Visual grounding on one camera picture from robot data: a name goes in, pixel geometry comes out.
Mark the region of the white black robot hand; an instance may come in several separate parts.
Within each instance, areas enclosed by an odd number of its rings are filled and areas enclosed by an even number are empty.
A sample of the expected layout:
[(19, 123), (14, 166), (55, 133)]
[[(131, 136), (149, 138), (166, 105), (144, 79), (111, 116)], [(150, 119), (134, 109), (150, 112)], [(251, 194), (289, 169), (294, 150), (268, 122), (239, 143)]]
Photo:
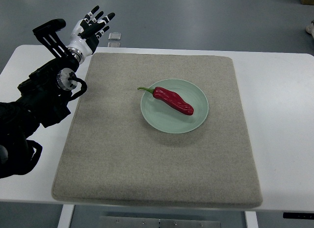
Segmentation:
[(95, 52), (100, 38), (109, 30), (108, 23), (115, 17), (115, 13), (105, 15), (99, 9), (97, 5), (89, 11), (77, 22), (71, 33), (67, 49), (79, 64)]

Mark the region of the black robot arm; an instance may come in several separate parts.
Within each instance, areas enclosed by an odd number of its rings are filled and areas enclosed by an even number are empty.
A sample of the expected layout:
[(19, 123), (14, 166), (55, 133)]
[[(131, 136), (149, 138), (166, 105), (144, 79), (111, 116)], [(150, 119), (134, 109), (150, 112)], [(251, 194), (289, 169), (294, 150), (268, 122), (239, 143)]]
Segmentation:
[(55, 58), (18, 86), (19, 99), (0, 104), (0, 177), (25, 175), (38, 163), (43, 147), (29, 137), (39, 126), (60, 123), (69, 114), (67, 104), (84, 94), (87, 84), (76, 77), (78, 60), (60, 41), (63, 19), (54, 19), (33, 33)]

